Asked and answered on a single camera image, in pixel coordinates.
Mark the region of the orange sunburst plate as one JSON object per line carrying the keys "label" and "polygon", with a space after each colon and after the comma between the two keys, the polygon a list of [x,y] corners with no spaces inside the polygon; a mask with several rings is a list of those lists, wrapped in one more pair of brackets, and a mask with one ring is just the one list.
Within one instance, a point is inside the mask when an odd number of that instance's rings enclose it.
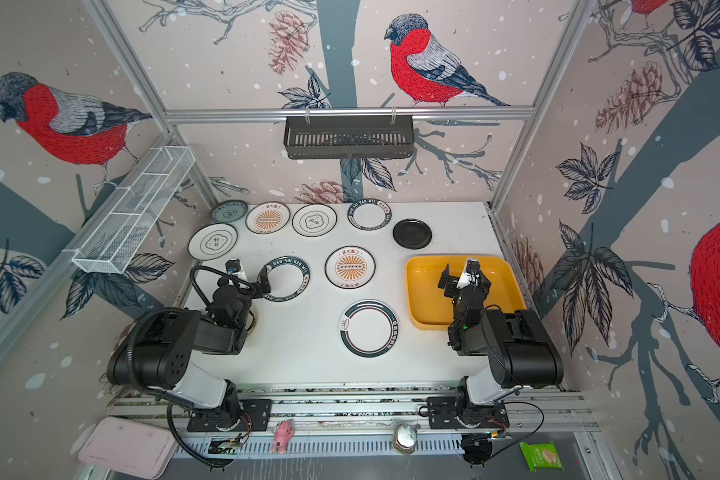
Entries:
{"label": "orange sunburst plate", "polygon": [[332,285],[346,290],[357,289],[371,281],[376,272],[376,261],[366,249],[348,245],[329,255],[324,272]]}
{"label": "orange sunburst plate", "polygon": [[265,202],[250,210],[245,225],[254,234],[266,235],[283,229],[290,218],[291,212],[287,205],[280,202]]}

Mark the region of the pink toy figure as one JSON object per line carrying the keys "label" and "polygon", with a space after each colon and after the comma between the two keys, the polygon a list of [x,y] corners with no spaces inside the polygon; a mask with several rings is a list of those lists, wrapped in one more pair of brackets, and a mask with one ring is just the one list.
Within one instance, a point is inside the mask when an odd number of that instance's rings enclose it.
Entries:
{"label": "pink toy figure", "polygon": [[274,439],[270,451],[272,453],[285,454],[288,444],[295,434],[291,420],[280,422],[275,430]]}

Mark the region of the yellow plastic bin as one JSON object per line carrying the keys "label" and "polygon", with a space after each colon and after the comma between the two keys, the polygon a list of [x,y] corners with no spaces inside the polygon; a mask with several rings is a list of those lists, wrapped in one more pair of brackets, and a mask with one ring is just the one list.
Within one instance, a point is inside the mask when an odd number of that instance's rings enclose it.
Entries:
{"label": "yellow plastic bin", "polygon": [[[441,274],[459,277],[468,255],[423,255],[411,258],[405,268],[409,315],[421,330],[445,331],[453,321],[452,299],[438,287]],[[496,256],[472,256],[491,282],[485,306],[498,305],[503,312],[526,309],[526,303],[510,265]]]}

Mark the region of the green snack packet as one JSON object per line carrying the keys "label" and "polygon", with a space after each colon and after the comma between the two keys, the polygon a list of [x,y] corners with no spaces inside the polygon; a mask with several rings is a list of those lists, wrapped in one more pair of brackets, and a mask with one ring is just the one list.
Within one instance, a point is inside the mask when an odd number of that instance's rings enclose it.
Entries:
{"label": "green snack packet", "polygon": [[562,461],[554,442],[540,444],[521,442],[520,448],[531,472],[536,472],[539,469],[563,469]]}

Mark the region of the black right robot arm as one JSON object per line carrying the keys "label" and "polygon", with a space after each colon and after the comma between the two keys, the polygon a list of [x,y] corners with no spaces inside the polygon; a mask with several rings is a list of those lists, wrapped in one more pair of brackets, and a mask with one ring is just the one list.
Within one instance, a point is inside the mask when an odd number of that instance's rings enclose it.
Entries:
{"label": "black right robot arm", "polygon": [[557,386],[564,377],[561,356],[537,313],[506,313],[484,304],[491,282],[469,259],[456,277],[446,267],[438,288],[452,300],[448,345],[460,356],[480,356],[488,366],[462,378],[455,397],[455,418],[472,427],[487,420],[502,401],[524,388]]}

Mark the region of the pink tray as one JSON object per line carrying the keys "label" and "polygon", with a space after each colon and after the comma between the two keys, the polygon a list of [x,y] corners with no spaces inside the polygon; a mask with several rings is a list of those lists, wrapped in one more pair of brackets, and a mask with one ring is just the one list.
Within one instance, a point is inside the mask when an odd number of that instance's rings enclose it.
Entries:
{"label": "pink tray", "polygon": [[158,479],[178,447],[169,430],[117,417],[101,420],[77,456],[87,464],[131,475]]}

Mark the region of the white mesh wall shelf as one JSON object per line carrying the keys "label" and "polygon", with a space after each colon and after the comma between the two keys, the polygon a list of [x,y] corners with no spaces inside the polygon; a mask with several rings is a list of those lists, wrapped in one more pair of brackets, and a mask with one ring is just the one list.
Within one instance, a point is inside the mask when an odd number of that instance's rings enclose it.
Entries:
{"label": "white mesh wall shelf", "polygon": [[135,180],[116,189],[114,206],[72,263],[85,273],[124,273],[194,163],[188,147],[152,149],[137,167]]}

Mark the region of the aluminium rail base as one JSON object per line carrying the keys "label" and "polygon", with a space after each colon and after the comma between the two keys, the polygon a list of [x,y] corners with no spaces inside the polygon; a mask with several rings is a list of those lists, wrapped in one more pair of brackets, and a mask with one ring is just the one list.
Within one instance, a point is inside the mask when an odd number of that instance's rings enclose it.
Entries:
{"label": "aluminium rail base", "polygon": [[528,390],[503,401],[508,429],[431,429],[426,400],[455,396],[452,389],[436,386],[386,388],[248,388],[242,400],[269,399],[272,409],[264,432],[192,433],[189,415],[174,411],[177,430],[190,448],[211,459],[267,459],[278,424],[291,420],[295,434],[286,458],[395,455],[393,432],[400,423],[417,428],[418,455],[461,454],[480,441],[498,446],[513,440],[536,440],[542,433],[571,433],[575,437],[599,429],[579,393],[556,389]]}

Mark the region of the small teal plate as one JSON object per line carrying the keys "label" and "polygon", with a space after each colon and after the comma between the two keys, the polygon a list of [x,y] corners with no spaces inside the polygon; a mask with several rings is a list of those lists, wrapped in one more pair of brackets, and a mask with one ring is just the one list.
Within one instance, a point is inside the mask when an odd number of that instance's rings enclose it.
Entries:
{"label": "small teal plate", "polygon": [[227,200],[212,209],[211,219],[216,223],[229,224],[244,218],[248,209],[248,204],[242,200]]}

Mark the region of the white plate brown cloud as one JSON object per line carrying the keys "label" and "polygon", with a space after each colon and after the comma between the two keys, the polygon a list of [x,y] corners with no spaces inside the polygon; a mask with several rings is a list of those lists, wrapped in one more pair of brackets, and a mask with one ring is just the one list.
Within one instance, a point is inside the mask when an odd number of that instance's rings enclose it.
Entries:
{"label": "white plate brown cloud", "polygon": [[317,238],[331,232],[337,224],[336,211],[325,204],[306,205],[293,216],[291,225],[303,237]]}

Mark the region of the white plate dark rim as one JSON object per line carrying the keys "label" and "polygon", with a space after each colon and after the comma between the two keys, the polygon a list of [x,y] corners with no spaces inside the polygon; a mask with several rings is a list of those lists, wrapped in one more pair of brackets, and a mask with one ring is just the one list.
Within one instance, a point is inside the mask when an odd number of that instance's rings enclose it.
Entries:
{"label": "white plate dark rim", "polygon": [[201,228],[191,237],[188,252],[195,260],[214,260],[229,253],[237,240],[238,232],[233,226],[216,223]]}

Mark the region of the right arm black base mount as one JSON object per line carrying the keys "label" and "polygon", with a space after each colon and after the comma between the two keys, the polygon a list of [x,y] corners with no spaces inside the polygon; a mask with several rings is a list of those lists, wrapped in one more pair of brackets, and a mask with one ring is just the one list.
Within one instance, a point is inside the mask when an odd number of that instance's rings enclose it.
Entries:
{"label": "right arm black base mount", "polygon": [[424,407],[431,429],[508,429],[505,405],[475,405],[456,396],[428,397]]}

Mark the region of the green rim plate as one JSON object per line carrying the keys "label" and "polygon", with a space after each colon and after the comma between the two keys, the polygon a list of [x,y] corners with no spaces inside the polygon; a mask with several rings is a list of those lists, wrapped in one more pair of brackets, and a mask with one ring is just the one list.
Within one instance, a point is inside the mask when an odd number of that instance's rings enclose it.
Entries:
{"label": "green rim plate", "polygon": [[287,302],[301,295],[311,280],[308,264],[295,256],[281,256],[267,262],[260,270],[260,283],[266,279],[270,292],[264,295],[271,302]]}
{"label": "green rim plate", "polygon": [[375,231],[384,228],[392,218],[390,206],[378,199],[365,198],[350,205],[347,212],[349,223],[362,231]]}

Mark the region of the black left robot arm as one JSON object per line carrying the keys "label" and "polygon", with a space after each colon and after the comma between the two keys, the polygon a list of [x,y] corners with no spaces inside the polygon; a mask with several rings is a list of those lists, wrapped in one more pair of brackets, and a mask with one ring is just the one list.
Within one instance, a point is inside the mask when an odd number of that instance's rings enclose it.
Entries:
{"label": "black left robot arm", "polygon": [[266,431],[272,402],[240,399],[231,380],[209,373],[191,355],[242,352],[255,323],[252,303],[271,292],[268,272],[250,282],[240,262],[229,260],[223,271],[195,266],[189,280],[204,309],[164,308],[137,319],[109,360],[108,382],[183,408],[190,432]]}

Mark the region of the green red rimmed white plate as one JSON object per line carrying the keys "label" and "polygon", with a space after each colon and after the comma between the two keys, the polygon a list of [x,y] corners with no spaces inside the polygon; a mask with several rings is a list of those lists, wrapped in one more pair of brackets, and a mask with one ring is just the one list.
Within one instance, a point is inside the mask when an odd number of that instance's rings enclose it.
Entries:
{"label": "green red rimmed white plate", "polygon": [[378,300],[361,300],[340,316],[339,336],[344,347],[362,358],[385,355],[397,342],[399,325],[394,311]]}

